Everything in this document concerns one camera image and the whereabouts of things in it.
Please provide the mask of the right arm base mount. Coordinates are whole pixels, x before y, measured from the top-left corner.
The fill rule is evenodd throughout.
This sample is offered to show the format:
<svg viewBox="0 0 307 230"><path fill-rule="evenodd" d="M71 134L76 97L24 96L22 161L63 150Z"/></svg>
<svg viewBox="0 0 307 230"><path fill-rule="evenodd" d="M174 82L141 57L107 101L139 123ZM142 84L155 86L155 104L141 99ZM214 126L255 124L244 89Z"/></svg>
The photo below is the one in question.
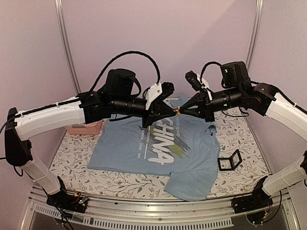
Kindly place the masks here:
<svg viewBox="0 0 307 230"><path fill-rule="evenodd" d="M267 195L262 189L267 177L265 176L257 182L250 195L242 195L232 199L231 206L236 214L268 207L273 204L271 196Z"/></svg>

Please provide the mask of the silver brooch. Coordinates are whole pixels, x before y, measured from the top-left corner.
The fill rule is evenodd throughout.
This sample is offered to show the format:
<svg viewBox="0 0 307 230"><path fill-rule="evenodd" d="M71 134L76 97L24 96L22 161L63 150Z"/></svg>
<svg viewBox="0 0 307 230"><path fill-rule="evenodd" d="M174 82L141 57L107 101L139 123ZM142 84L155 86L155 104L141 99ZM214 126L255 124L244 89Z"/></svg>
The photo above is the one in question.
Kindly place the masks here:
<svg viewBox="0 0 307 230"><path fill-rule="evenodd" d="M180 115L180 107L176 107L173 109L173 111L177 114L177 115Z"/></svg>

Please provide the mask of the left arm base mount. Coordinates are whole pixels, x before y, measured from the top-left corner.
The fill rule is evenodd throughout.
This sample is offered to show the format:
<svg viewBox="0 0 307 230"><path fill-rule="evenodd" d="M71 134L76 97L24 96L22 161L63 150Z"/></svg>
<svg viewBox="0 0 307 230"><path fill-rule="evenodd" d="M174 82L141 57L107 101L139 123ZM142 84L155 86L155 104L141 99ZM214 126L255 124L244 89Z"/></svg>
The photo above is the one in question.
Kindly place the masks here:
<svg viewBox="0 0 307 230"><path fill-rule="evenodd" d="M54 195L48 195L47 204L50 206L58 207L59 209L74 211L78 213L85 213L88 197L81 195L80 192L70 195L67 193L65 184L58 176L60 190Z"/></svg>

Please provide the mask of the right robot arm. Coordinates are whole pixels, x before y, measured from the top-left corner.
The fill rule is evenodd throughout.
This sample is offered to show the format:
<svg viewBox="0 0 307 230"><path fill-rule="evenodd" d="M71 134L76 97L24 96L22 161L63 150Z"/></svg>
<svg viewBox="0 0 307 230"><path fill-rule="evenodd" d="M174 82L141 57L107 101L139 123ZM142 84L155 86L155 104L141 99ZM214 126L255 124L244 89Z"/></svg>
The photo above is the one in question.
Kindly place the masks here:
<svg viewBox="0 0 307 230"><path fill-rule="evenodd" d="M202 76L193 71L185 78L197 92L185 104L178 108L178 114L214 121L214 113L228 108L243 107L267 116L283 124L302 139L307 138L307 112L292 102L279 88L271 84L251 81L246 64L243 61L220 64L212 61L204 65L204 74L209 65L217 65L222 73L222 91L212 92L202 82ZM252 209L263 205L267 197L278 191L304 181L307 178L307 155L277 173L259 180L248 199Z"/></svg>

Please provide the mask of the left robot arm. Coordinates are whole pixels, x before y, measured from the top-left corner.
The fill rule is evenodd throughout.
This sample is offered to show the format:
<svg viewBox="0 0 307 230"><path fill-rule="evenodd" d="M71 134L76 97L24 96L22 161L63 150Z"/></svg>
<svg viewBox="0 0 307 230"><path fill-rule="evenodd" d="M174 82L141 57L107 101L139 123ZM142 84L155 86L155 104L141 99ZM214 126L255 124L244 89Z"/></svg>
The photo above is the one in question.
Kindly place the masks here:
<svg viewBox="0 0 307 230"><path fill-rule="evenodd" d="M62 180L31 154L30 138L61 127L94 123L112 115L140 117L144 128L175 116L173 109L163 101L174 92L174 85L156 83L142 99L131 93L133 85L139 85L135 76L127 69L112 69L104 86L96 92L84 92L66 101L28 111L18 112L11 108L3 126L6 161L30 175L61 208L67 208L71 204L70 195Z"/></svg>

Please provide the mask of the light blue printed t-shirt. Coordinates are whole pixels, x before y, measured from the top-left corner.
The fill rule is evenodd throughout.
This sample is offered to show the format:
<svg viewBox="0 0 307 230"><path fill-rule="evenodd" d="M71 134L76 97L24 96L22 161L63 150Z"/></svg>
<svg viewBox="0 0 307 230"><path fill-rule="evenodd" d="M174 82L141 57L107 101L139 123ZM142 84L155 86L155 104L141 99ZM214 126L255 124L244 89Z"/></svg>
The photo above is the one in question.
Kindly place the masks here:
<svg viewBox="0 0 307 230"><path fill-rule="evenodd" d="M177 115L143 128L139 117L106 121L88 168L169 177L165 191L185 201L204 200L218 174L216 125Z"/></svg>

